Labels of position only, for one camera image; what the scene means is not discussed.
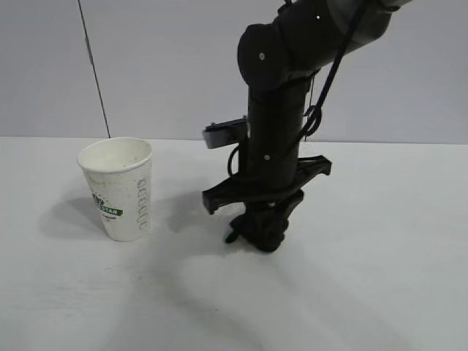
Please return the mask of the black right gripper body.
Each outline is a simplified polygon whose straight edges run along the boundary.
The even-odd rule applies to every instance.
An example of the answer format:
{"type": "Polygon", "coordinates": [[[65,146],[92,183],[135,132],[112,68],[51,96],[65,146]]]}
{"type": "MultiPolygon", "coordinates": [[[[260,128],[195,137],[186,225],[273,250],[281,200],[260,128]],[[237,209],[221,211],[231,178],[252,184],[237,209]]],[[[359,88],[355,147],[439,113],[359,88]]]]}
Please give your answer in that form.
{"type": "Polygon", "coordinates": [[[256,167],[248,168],[249,139],[247,117],[212,123],[203,130],[203,138],[209,149],[222,148],[235,144],[227,159],[228,178],[216,186],[202,192],[205,209],[214,214],[219,208],[233,203],[269,203],[282,201],[297,192],[314,177],[330,175],[332,162],[324,157],[296,157],[289,165],[286,156],[276,158],[269,154],[262,157],[256,167]],[[281,170],[294,170],[292,180],[280,189],[262,186],[267,178],[281,170]]]}

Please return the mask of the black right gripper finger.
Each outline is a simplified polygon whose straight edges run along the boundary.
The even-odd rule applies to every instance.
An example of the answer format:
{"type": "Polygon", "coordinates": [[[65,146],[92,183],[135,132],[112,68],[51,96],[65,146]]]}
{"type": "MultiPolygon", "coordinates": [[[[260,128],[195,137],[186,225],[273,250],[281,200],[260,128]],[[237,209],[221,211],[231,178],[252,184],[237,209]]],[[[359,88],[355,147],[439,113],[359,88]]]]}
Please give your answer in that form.
{"type": "Polygon", "coordinates": [[[246,205],[244,221],[247,223],[259,223],[262,219],[263,205],[246,205]]]}
{"type": "Polygon", "coordinates": [[[289,227],[289,217],[295,208],[303,201],[304,192],[299,189],[294,194],[290,195],[285,200],[281,201],[279,212],[279,229],[284,233],[289,227]]]}

